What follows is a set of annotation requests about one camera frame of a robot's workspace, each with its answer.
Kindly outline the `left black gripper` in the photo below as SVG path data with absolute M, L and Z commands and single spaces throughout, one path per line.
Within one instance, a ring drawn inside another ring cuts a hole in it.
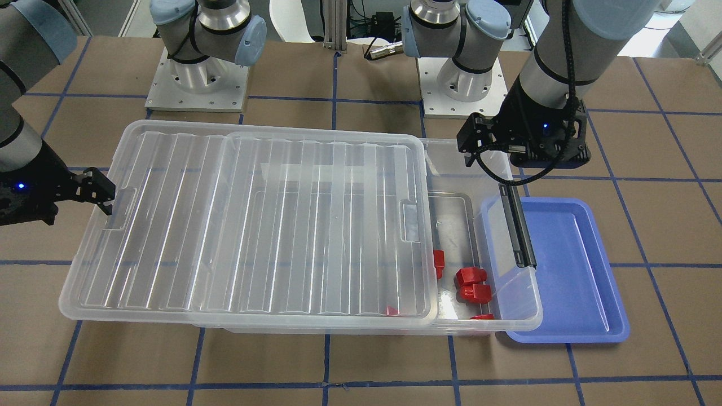
M 500 143 L 516 167 L 545 169 L 562 150 L 569 118 L 566 108 L 549 108 L 525 93 L 508 93 L 494 121 L 471 113 L 456 134 L 456 144 L 466 167 L 479 162 L 483 152 L 500 151 Z M 578 169 L 591 161 L 583 101 L 575 111 L 574 129 L 557 169 Z

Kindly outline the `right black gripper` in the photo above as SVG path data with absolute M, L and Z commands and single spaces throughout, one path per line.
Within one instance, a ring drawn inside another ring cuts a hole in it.
M 42 141 L 29 164 L 1 175 L 1 226 L 43 222 L 53 226 L 59 201 L 96 205 L 113 214 L 116 185 L 97 167 L 71 172 L 57 153 Z

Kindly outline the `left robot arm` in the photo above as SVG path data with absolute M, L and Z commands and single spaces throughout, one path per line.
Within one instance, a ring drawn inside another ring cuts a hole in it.
M 652 18 L 657 1 L 543 1 L 549 20 L 497 113 L 474 112 L 456 136 L 466 165 L 500 151 L 523 169 L 577 169 L 591 153 L 584 95 Z M 480 99 L 511 32 L 495 1 L 412 1 L 400 16 L 404 53 L 444 58 L 453 99 Z

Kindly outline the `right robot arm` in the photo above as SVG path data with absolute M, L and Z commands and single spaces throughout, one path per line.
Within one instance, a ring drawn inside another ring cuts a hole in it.
M 187 71 L 212 59 L 253 66 L 267 40 L 247 1 L 152 1 L 166 58 Z M 113 211 L 116 185 L 97 167 L 69 169 L 15 103 L 75 51 L 79 36 L 49 1 L 2 2 L 2 225 L 55 223 L 60 201 Z

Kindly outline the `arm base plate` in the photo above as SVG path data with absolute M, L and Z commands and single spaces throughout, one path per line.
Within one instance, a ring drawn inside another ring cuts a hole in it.
M 418 58 L 420 90 L 427 118 L 467 118 L 472 113 L 493 117 L 507 95 L 500 61 L 490 71 L 462 71 L 450 58 Z
M 145 108 L 152 111 L 241 113 L 250 67 L 209 58 L 181 64 L 163 49 L 148 91 Z

